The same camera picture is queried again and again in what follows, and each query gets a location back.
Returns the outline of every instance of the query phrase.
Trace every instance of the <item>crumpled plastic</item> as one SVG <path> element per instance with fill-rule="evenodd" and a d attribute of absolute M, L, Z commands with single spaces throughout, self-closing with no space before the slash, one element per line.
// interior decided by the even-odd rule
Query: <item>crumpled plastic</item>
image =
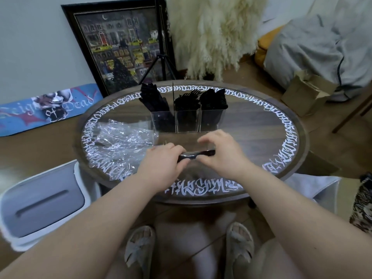
<path fill-rule="evenodd" d="M 95 145 L 86 150 L 90 167 L 101 169 L 110 180 L 123 180 L 137 172 L 138 166 L 153 147 L 158 133 L 146 127 L 114 121 L 97 124 Z"/>

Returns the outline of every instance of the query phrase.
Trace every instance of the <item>red door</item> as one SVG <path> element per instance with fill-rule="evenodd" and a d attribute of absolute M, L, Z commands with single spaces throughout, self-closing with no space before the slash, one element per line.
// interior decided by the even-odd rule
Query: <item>red door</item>
<path fill-rule="evenodd" d="M 98 35 L 101 39 L 102 46 L 107 46 L 107 40 L 106 40 L 105 34 L 102 31 L 100 31 Z"/>

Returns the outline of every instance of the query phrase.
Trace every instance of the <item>hand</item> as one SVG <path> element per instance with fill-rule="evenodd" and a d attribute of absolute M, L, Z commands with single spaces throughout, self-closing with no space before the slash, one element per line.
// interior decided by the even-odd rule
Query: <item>hand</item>
<path fill-rule="evenodd" d="M 214 156 L 198 155 L 196 159 L 226 179 L 239 182 L 247 168 L 255 166 L 248 160 L 234 138 L 222 130 L 209 132 L 201 136 L 198 142 L 211 142 L 216 145 Z"/>
<path fill-rule="evenodd" d="M 173 143 L 152 147 L 147 150 L 135 175 L 154 194 L 163 191 L 173 184 L 189 163 L 188 158 L 177 163 L 178 156 L 183 152 L 186 152 L 183 146 Z"/>

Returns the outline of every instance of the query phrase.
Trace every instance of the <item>tripod pole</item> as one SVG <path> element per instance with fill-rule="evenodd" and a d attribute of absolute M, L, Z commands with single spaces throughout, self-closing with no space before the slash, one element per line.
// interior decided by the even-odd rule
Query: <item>tripod pole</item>
<path fill-rule="evenodd" d="M 161 28 L 161 18 L 160 18 L 160 5 L 159 0 L 155 0 L 155 8 L 156 8 L 156 22 L 158 24 L 158 42 L 159 42 L 159 51 L 161 55 L 164 55 L 164 46 L 163 46 L 163 30 Z M 161 59 L 161 71 L 163 73 L 163 80 L 167 80 L 167 75 L 165 72 L 165 61 L 162 57 Z"/>

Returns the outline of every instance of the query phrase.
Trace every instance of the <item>pampas grass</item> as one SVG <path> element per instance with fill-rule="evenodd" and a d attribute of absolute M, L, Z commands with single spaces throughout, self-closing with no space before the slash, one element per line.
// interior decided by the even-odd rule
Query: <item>pampas grass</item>
<path fill-rule="evenodd" d="M 243 54 L 257 48 L 257 29 L 267 0 L 167 0 L 177 60 L 189 58 L 187 76 L 237 70 Z"/>

